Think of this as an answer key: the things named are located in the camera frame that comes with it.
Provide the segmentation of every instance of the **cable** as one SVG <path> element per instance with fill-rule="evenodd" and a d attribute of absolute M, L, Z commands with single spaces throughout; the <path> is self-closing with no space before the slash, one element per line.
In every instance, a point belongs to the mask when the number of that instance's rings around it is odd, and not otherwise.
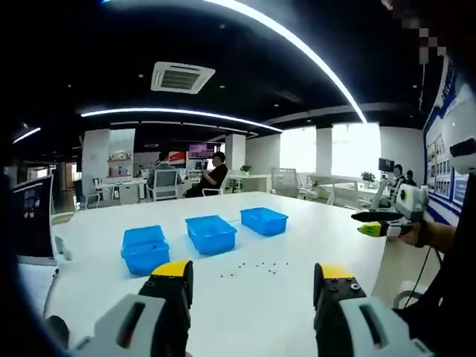
<path fill-rule="evenodd" d="M 434 252 L 437 255 L 438 261 L 440 262 L 440 266 L 441 266 L 441 264 L 443 263 L 443 260 L 441 259 L 441 255 L 439 251 L 437 251 L 436 249 L 434 250 Z"/>
<path fill-rule="evenodd" d="M 405 302 L 405 305 L 403 306 L 403 308 L 407 307 L 408 302 L 410 301 L 411 297 L 412 297 L 412 296 L 414 295 L 414 293 L 415 293 L 415 290 L 417 289 L 416 287 L 418 286 L 419 280 L 420 280 L 421 277 L 422 277 L 423 270 L 425 269 L 426 261 L 428 260 L 428 256 L 430 255 L 430 250 L 431 250 L 431 247 L 428 247 L 428 251 L 426 252 L 425 261 L 423 262 L 422 270 L 419 271 L 418 279 L 416 279 L 417 282 L 415 283 L 414 289 L 411 291 L 410 295 L 408 296 L 408 299 L 407 299 L 407 301 Z"/>

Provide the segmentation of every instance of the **window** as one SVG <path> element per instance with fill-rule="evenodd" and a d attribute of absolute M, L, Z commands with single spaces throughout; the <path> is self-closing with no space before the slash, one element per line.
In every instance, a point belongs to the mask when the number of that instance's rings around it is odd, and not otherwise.
<path fill-rule="evenodd" d="M 41 177 L 48 176 L 48 169 L 39 169 L 36 171 L 36 177 L 40 179 Z"/>
<path fill-rule="evenodd" d="M 83 173 L 77 171 L 76 163 L 71 165 L 71 176 L 73 176 L 73 181 L 79 181 L 83 177 Z"/>
<path fill-rule="evenodd" d="M 280 167 L 299 173 L 315 172 L 315 126 L 284 130 L 281 134 Z"/>
<path fill-rule="evenodd" d="M 332 127 L 332 174 L 359 177 L 364 171 L 379 177 L 380 128 L 377 123 Z"/>

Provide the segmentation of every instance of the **shelf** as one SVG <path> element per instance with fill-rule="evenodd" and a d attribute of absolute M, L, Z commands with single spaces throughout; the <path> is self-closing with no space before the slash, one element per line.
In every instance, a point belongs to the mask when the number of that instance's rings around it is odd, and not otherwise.
<path fill-rule="evenodd" d="M 113 158 L 108 160 L 107 162 L 120 162 L 120 161 L 131 161 L 132 158 Z"/>
<path fill-rule="evenodd" d="M 116 175 L 116 176 L 107 176 L 107 179 L 116 179 L 118 177 L 132 177 L 132 175 Z"/>

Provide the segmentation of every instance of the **potted plant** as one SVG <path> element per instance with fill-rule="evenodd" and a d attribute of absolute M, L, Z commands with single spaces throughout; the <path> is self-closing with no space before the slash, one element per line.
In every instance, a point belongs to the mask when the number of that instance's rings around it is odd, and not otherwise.
<path fill-rule="evenodd" d="M 362 181 L 364 182 L 364 186 L 366 188 L 368 188 L 370 184 L 375 181 L 375 175 L 373 175 L 372 173 L 368 173 L 367 171 L 364 171 L 361 174 L 361 177 L 362 177 Z"/>
<path fill-rule="evenodd" d="M 250 174 L 251 166 L 249 165 L 243 165 L 241 166 L 241 172 L 243 173 L 244 176 L 248 176 Z"/>

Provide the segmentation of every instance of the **office floor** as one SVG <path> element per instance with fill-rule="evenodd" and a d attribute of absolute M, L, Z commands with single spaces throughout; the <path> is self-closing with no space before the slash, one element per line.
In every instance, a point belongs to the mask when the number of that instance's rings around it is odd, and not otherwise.
<path fill-rule="evenodd" d="M 151 202 L 152 200 L 149 198 L 142 199 L 141 202 Z M 53 205 L 54 205 L 54 213 L 66 213 L 66 212 L 74 212 L 79 209 L 84 209 L 81 207 L 80 202 L 78 201 L 74 190 L 68 190 L 61 192 L 59 195 L 53 198 Z M 103 201 L 99 202 L 99 208 L 103 207 L 111 207 L 111 206 L 118 206 L 120 205 L 119 199 L 114 199 L 112 201 Z M 88 203 L 88 209 L 96 208 L 96 201 Z"/>
<path fill-rule="evenodd" d="M 387 241 L 382 264 L 380 265 L 379 276 L 377 277 L 372 296 L 378 297 L 385 306 L 392 307 L 393 299 L 399 292 L 399 287 L 402 282 L 406 280 L 412 281 L 411 287 L 413 288 L 427 251 L 428 247 L 415 248 L 401 241 Z M 428 287 L 439 269 L 440 262 L 434 250 L 431 250 L 419 281 L 419 289 L 423 286 Z"/>

